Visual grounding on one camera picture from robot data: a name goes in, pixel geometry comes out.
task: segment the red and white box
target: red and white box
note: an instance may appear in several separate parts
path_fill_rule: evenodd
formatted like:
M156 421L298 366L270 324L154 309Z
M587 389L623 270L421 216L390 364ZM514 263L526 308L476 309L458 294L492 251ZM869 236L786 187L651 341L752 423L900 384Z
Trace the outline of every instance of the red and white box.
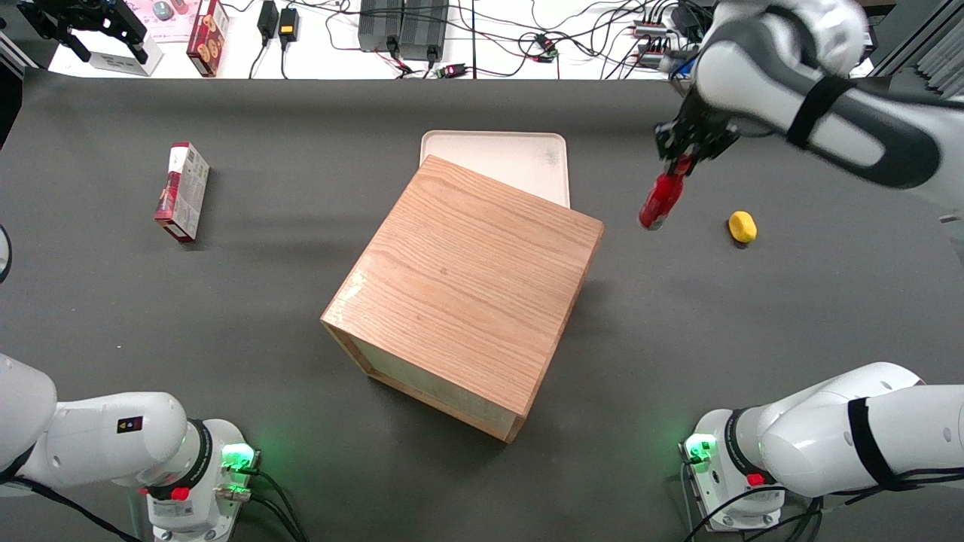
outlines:
M214 77L225 53L228 36L228 14L218 0L201 0L194 30L187 42L187 56L201 77Z
M182 243L198 236L201 204L210 166L188 142L171 145L168 184L161 192L154 221Z

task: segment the black strap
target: black strap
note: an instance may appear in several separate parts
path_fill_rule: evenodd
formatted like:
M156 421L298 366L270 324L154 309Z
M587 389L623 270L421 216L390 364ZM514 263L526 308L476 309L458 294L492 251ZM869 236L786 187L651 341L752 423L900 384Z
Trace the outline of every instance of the black strap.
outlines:
M733 413L730 414L730 418L726 420L726 425L723 427L723 442L726 444L726 450L730 452L730 459L733 460L736 469L744 476L749 474L762 474L764 483L774 484L776 480L773 478L773 475L751 463L736 442L736 423L739 421L739 417L743 416L743 413L748 410L750 409L741 408L734 410Z
M793 124L787 130L787 142L805 149L817 121L830 111L838 98L855 86L849 79L836 75L825 75L823 79L817 81L803 98L800 110L796 112Z
M864 468L867 469L867 473L877 482L877 485L887 491L908 489L901 487L900 480L897 479L897 475L887 464L876 439L873 438L868 418L870 409L867 407L867 398L862 397L850 401L846 405L846 411L850 416L850 435L853 436L853 447L857 450L857 457Z
M0 485L13 480L13 477L16 476L16 472L20 470L20 467L23 467L27 464L27 460L30 459L31 452L34 451L34 446L36 446L36 444L31 445L27 448L27 451L16 456L16 459L14 459L10 466L4 469L3 473L0 473Z
M188 420L198 430L198 438L201 441L201 449L198 450L198 458L195 459L191 470L182 476L178 481L165 486L148 486L147 492L159 501L169 501L171 492L178 487L193 489L201 481L201 477L207 471L207 466L211 463L211 432L204 426L201 420Z

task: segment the wooden box lid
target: wooden box lid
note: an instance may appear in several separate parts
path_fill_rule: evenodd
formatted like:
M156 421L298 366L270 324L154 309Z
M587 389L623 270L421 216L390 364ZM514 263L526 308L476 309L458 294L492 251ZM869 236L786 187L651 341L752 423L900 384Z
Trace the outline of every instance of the wooden box lid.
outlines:
M429 156L321 320L524 419L603 229Z

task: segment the warning label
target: warning label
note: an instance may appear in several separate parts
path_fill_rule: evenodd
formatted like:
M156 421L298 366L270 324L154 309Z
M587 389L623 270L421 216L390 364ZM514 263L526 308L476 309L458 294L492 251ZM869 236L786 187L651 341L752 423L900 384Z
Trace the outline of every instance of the warning label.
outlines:
M194 505L190 501L154 501L154 515L158 518L193 516Z

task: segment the yellow sponge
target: yellow sponge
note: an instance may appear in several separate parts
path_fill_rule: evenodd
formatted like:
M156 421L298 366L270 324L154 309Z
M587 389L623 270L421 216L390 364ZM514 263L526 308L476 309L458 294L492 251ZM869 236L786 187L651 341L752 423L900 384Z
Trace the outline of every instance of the yellow sponge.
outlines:
M746 211L737 211L730 216L730 235L740 243L752 243L757 238L757 225Z

